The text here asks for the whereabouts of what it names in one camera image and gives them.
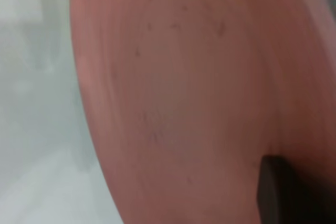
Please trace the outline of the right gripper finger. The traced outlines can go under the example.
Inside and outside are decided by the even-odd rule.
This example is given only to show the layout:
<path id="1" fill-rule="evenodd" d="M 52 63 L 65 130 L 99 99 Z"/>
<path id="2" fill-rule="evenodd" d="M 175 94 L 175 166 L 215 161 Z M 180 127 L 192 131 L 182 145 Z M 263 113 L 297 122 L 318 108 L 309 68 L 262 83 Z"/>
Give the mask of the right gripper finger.
<path id="1" fill-rule="evenodd" d="M 335 223 L 335 190 L 282 156 L 262 157 L 257 205 L 261 223 Z"/>

